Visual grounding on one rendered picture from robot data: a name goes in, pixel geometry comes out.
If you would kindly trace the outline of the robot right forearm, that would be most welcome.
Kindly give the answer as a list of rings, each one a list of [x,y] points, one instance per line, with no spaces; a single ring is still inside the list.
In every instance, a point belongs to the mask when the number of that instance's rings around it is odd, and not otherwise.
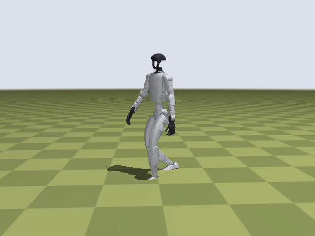
[[[135,109],[134,109],[134,112],[136,112],[137,111],[137,108],[140,106],[140,104],[141,104],[141,102],[143,101],[144,99],[140,96],[140,94],[138,95],[138,97],[137,97],[137,99],[136,99],[136,101],[134,102],[134,104],[133,104],[133,106],[135,107]],[[132,106],[132,107],[133,107]],[[131,108],[132,108],[131,107]]]

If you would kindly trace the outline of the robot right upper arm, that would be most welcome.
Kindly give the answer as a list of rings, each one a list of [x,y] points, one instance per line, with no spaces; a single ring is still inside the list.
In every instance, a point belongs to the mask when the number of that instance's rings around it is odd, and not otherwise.
[[[150,74],[146,75],[146,81],[144,83],[144,89],[140,91],[140,96],[147,97],[148,96],[148,90],[149,90],[149,76]]]

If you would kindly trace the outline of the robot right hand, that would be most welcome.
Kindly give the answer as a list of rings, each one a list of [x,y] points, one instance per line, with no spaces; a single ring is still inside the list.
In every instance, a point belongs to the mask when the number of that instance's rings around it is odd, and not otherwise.
[[[130,109],[130,112],[129,112],[127,118],[126,118],[126,122],[127,122],[128,125],[131,124],[129,121],[130,121],[130,118],[132,117],[132,114],[135,113],[135,112],[134,112],[134,109],[135,109],[135,107],[133,106],[133,107]]]

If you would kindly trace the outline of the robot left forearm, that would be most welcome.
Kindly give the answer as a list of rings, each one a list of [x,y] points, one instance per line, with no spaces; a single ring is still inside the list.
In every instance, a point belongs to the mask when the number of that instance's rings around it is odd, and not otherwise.
[[[175,98],[173,95],[169,96],[168,103],[168,115],[171,116],[171,120],[175,120]]]

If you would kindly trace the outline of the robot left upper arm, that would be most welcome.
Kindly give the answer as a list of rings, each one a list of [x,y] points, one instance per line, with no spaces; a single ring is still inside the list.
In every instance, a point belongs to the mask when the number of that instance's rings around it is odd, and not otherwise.
[[[174,96],[174,89],[172,84],[173,78],[171,75],[164,74],[162,75],[162,80],[165,83],[166,90],[168,92],[168,95],[166,96],[166,101],[169,102],[169,96],[170,95]]]

